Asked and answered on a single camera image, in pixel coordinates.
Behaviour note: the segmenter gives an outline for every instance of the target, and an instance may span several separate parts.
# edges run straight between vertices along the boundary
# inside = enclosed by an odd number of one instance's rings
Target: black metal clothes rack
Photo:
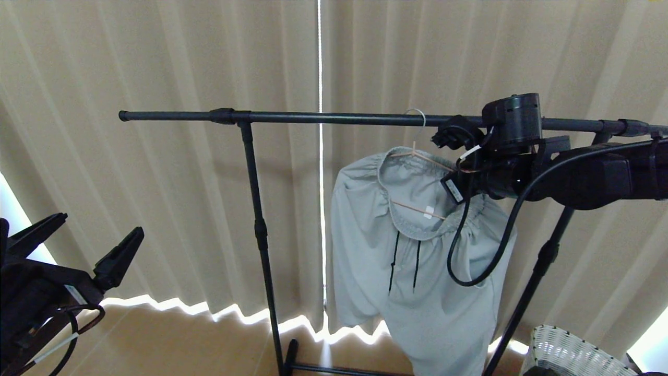
[[[276,362],[279,376],[291,376],[293,370],[324,372],[338,375],[372,376],[372,375],[395,375],[393,373],[365,371],[342,367],[322,367],[310,365],[297,361],[297,350],[299,343],[296,339],[290,341],[285,360],[281,348],[278,321],[276,318],[276,302],[274,299],[273,279],[271,276],[271,265],[269,263],[269,243],[267,241],[267,224],[265,223],[262,202],[260,198],[260,186],[258,184],[257,167],[255,163],[255,150],[253,149],[253,130],[251,124],[254,122],[273,123],[313,123],[313,124],[362,124],[380,126],[422,126],[423,117],[419,115],[398,114],[350,114],[350,113],[316,113],[316,112],[251,112],[237,111],[232,108],[219,108],[208,112],[128,112],[120,111],[118,117],[122,121],[130,120],[177,120],[177,121],[210,121],[219,124],[236,124],[241,129],[241,139],[244,143],[246,164],[248,167],[248,179],[250,181],[250,194],[253,199],[253,211],[255,213],[255,237],[260,251],[260,259],[265,279],[265,290],[267,291],[267,304],[269,306],[269,318],[271,332],[276,353]],[[426,116],[426,126],[437,126],[448,121],[451,116]],[[470,122],[483,127],[482,117],[467,116]],[[569,130],[581,132],[595,132],[593,143],[605,143],[612,136],[642,136],[656,132],[668,135],[668,127],[650,125],[638,120],[575,120],[560,118],[543,118],[542,128],[546,130]],[[531,301],[540,280],[546,274],[550,264],[556,258],[559,241],[566,231],[566,227],[574,213],[574,209],[565,207],[550,239],[541,247],[533,273],[520,297],[517,306],[510,318],[506,329],[501,337],[499,345],[487,364],[484,376],[491,376],[494,372],[503,352],[505,351],[512,335]]]

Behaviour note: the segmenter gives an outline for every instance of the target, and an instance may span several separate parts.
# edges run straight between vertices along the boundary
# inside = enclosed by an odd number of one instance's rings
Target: tiled floor
[[[214,322],[208,313],[190,316],[178,308],[157,311],[151,306],[107,306],[106,311],[105,319],[79,339],[60,375],[277,374],[266,320],[245,325],[230,314]],[[354,336],[328,345],[314,342],[300,326],[281,335],[284,354],[292,338],[299,340],[300,362],[411,373],[410,362],[387,335],[373,345]],[[26,375],[48,375],[64,351]],[[496,375],[517,375],[520,366],[521,358],[509,353]]]

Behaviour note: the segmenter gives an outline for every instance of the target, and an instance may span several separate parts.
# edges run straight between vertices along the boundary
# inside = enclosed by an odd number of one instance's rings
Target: curtain fold
[[[33,221],[68,212],[63,235],[48,242],[57,262],[91,270],[141,225],[146,239],[112,296],[207,301],[212,312],[266,308],[238,129],[122,123],[117,113],[317,111],[315,3],[0,8],[1,168]],[[279,318],[304,314],[318,330],[318,129],[253,128]]]
[[[667,124],[666,19],[666,3],[324,0],[325,112],[402,113],[417,107],[427,114],[477,115],[487,102],[537,92],[547,117]],[[325,125],[326,204],[341,167],[410,146],[417,131]],[[420,134],[419,149],[449,159],[461,153],[437,149],[431,134]],[[573,147],[593,139],[569,135]],[[501,202],[506,209],[513,203]],[[497,335],[561,209],[551,200],[522,208]],[[668,204],[658,201],[577,212],[516,337],[527,343],[528,329],[555,324],[622,355],[668,304],[668,274],[657,269],[668,258],[667,215]],[[327,285],[334,331],[340,326],[335,291],[331,281]],[[372,331],[374,325],[364,328]]]

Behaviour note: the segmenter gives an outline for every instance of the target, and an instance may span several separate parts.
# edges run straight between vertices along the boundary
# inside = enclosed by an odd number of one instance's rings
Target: basket
[[[542,373],[541,369],[550,369],[552,372]],[[529,370],[529,375],[637,375],[635,371],[589,342],[556,326],[546,325],[537,326],[533,330],[521,375]]]

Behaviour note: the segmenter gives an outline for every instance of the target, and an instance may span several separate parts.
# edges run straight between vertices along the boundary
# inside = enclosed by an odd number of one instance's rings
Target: black drawstring
[[[413,292],[415,292],[415,281],[418,280],[418,266],[420,265],[420,244],[422,241],[417,241],[417,257],[415,258],[415,276],[413,276]]]
[[[390,266],[392,267],[392,272],[389,274],[389,289],[387,290],[387,294],[392,291],[392,278],[394,277],[394,265],[397,263],[397,248],[399,247],[399,232],[397,231],[397,240],[394,242],[394,260],[392,260],[392,264]]]

